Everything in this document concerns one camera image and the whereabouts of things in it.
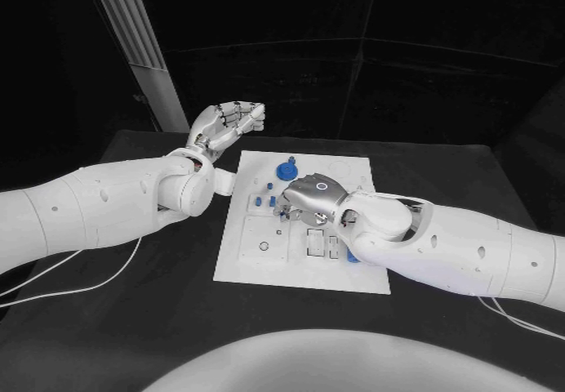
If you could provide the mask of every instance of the wire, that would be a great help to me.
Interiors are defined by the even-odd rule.
[[[14,290],[23,287],[27,283],[33,282],[40,276],[43,276],[50,270],[53,270],[64,261],[70,260],[82,251],[76,251],[63,261],[59,261],[51,267],[48,267],[40,274],[37,274],[31,279],[27,279],[21,284],[12,287],[8,291],[2,292],[0,296],[10,294]]]
[[[518,327],[528,329],[533,332],[539,332],[543,335],[556,337],[557,339],[562,339],[562,341],[565,341],[565,336],[557,335],[556,333],[553,333],[551,331],[547,331],[546,329],[537,327],[534,324],[530,324],[527,322],[524,322],[523,320],[520,320],[518,318],[515,318],[514,316],[510,316],[505,312],[502,307],[500,306],[500,304],[497,303],[495,298],[491,298],[491,301],[494,302],[498,310],[495,310],[491,306],[488,306],[485,304],[485,302],[482,301],[482,298],[479,296],[477,296],[479,303],[494,312],[498,313],[500,315],[502,315]]]
[[[23,302],[27,302],[27,301],[31,301],[31,300],[37,300],[38,298],[46,298],[47,296],[63,296],[64,294],[74,294],[76,292],[86,292],[86,291],[89,291],[89,290],[93,290],[95,288],[103,286],[103,285],[105,285],[105,284],[119,275],[121,271],[125,269],[126,265],[129,264],[129,261],[131,261],[132,257],[135,256],[135,252],[138,251],[138,244],[141,243],[141,238],[142,238],[142,237],[138,238],[138,243],[136,243],[136,245],[135,245],[135,249],[132,250],[129,259],[126,259],[126,262],[125,262],[125,264],[122,265],[122,267],[119,268],[118,272],[116,272],[116,273],[110,276],[110,278],[106,279],[102,283],[99,283],[99,284],[96,284],[95,286],[90,286],[90,287],[79,288],[79,289],[76,289],[76,290],[69,290],[69,291],[66,291],[66,292],[50,292],[48,294],[40,294],[38,296],[31,296],[30,298],[24,298],[24,299],[21,299],[21,300],[18,300],[18,301],[12,301],[12,302],[8,302],[7,304],[1,304],[1,305],[0,305],[0,308],[4,308],[5,306],[11,306],[11,305],[15,305],[15,304],[21,304]],[[48,270],[51,270],[57,265],[54,265],[53,267],[50,267],[48,269],[46,269],[46,270],[40,273],[40,275],[44,274],[44,272],[47,272]],[[27,284],[34,278],[38,278],[40,275],[34,276],[34,277],[33,277],[27,282],[24,282],[23,284]]]

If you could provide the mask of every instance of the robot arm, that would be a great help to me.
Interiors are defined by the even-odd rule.
[[[234,174],[213,161],[239,136],[262,130],[265,106],[208,106],[185,148],[161,158],[82,167],[28,189],[0,193],[0,273],[54,253],[110,247],[198,216]]]
[[[565,311],[563,237],[417,198],[347,194],[318,174],[289,184],[276,206],[282,221],[330,222],[361,262],[449,292]]]

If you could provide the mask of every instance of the table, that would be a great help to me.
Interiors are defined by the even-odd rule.
[[[119,131],[100,162],[154,158],[185,135]],[[379,192],[462,207],[534,229],[482,145],[305,140],[244,136],[216,166],[236,171],[240,150],[368,157]],[[0,390],[141,390],[211,349],[291,329],[348,329],[423,341],[565,388],[562,341],[533,333],[453,295],[389,272],[390,296],[213,281],[229,198],[144,237],[123,273],[99,289],[12,306],[0,324]],[[102,282],[135,242],[83,251],[18,298]],[[34,273],[67,254],[37,262]],[[565,314],[501,300],[510,314],[565,333]]]

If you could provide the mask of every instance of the white panel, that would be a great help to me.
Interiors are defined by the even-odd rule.
[[[214,281],[389,294],[386,269],[347,262],[347,248],[330,225],[281,224],[272,216],[270,197],[278,197],[289,184],[278,179],[275,170],[289,156],[296,159],[298,178],[319,173],[348,192],[358,186],[374,191],[367,158],[242,151]],[[322,230],[322,256],[306,255],[308,229]],[[330,244],[331,237],[337,243]],[[260,243],[268,243],[266,250],[260,250]]]

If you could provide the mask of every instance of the blue button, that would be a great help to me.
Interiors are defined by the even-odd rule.
[[[353,253],[350,252],[350,249],[347,248],[347,262],[348,263],[357,263],[358,260],[355,259],[355,257],[353,256]]]
[[[298,168],[293,165],[293,163],[295,163],[295,159],[293,157],[289,157],[288,162],[281,163],[279,166],[276,167],[276,177],[282,181],[291,181],[296,178]]]

